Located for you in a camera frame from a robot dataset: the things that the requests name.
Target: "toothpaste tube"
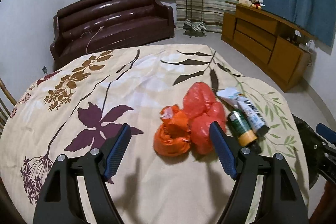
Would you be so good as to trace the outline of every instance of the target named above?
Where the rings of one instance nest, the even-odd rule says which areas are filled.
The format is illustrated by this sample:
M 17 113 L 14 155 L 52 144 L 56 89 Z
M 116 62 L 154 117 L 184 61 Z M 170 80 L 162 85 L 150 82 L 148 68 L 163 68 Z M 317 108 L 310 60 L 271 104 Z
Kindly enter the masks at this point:
M 216 94 L 234 108 L 244 112 L 253 132 L 259 138 L 268 132 L 269 127 L 260 112 L 253 103 L 237 89 L 230 87 L 225 90 L 220 90 Z

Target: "wooden cabinet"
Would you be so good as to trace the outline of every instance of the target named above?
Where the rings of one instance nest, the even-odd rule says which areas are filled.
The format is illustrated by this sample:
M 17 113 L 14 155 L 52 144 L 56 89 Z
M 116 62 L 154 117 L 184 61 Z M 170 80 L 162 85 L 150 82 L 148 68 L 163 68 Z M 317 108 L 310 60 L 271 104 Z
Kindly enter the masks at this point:
M 278 37 L 268 67 L 288 83 L 300 59 L 301 51 L 287 40 Z
M 234 14 L 224 13 L 223 27 L 222 27 L 222 39 L 223 36 L 233 39 L 233 34 L 236 28 L 236 17 Z
M 259 58 L 261 62 L 265 64 L 268 63 L 271 52 L 262 45 L 260 45 L 257 41 L 249 38 L 241 32 L 238 32 L 237 30 L 235 31 L 235 36 L 233 40 L 234 42 L 248 50 L 255 57 Z
M 276 15 L 236 4 L 236 14 L 224 13 L 222 40 L 262 69 L 284 92 L 295 86 L 310 59 L 308 52 L 287 37 L 295 29 L 312 35 Z

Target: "sofa armrest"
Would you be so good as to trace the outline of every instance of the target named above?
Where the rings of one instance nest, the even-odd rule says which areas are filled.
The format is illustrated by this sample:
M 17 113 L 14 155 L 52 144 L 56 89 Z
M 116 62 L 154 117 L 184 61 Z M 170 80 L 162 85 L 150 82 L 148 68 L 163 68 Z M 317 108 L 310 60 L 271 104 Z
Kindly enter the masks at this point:
M 54 16 L 54 33 L 55 33 L 55 38 L 54 38 L 54 41 L 50 45 L 50 51 L 55 60 L 56 66 L 59 67 L 60 66 L 59 57 L 65 48 L 65 41 L 62 35 L 59 33 L 59 23 L 58 23 L 57 15 Z
M 174 13 L 173 8 L 163 5 L 160 0 L 154 0 L 155 10 L 165 19 L 168 19 L 168 26 L 174 28 Z

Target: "tiled floor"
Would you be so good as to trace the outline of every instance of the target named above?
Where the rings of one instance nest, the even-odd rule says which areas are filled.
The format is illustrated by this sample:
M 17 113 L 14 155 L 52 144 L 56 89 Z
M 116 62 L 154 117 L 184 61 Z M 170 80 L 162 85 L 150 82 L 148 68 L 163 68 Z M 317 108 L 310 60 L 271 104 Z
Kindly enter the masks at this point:
M 216 50 L 233 68 L 242 74 L 263 80 L 267 84 L 276 88 L 287 100 L 292 113 L 306 121 L 312 128 L 315 128 L 318 123 L 323 123 L 328 126 L 322 112 L 313 102 L 312 98 L 304 91 L 301 86 L 296 86 L 290 91 L 284 93 L 262 70 L 247 59 L 240 52 L 232 48 L 221 40 L 221 35 L 218 33 L 206 32 L 203 37 L 184 34 L 182 30 L 175 30 L 175 37 L 152 43 L 153 45 L 160 44 L 205 44 Z M 317 204 L 320 201 L 324 191 L 325 180 L 320 176 L 317 183 L 310 190 L 310 202 L 308 207 L 308 215 L 310 216 Z

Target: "plant stand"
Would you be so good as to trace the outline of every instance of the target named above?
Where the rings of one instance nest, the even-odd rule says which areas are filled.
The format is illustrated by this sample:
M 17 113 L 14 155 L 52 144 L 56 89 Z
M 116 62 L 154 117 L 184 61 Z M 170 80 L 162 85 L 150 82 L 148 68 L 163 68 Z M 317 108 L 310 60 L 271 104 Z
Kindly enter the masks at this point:
M 203 0 L 201 0 L 201 22 L 203 21 Z M 188 18 L 188 0 L 185 0 L 185 19 L 186 19 L 186 22 L 189 20 L 190 21 L 190 25 L 188 25 L 187 23 L 184 23 L 184 26 L 183 28 L 185 29 L 185 32 L 187 32 L 187 30 L 190 31 L 190 34 L 189 34 L 189 38 L 191 38 L 191 32 L 193 30 L 199 30 L 202 32 L 202 34 L 204 35 L 204 30 L 206 30 L 206 27 L 204 26 L 204 23 L 201 24 L 202 27 L 199 26 L 199 23 L 200 22 L 193 22 L 192 20 L 192 16 L 193 16 L 193 0 L 190 0 L 190 18 Z

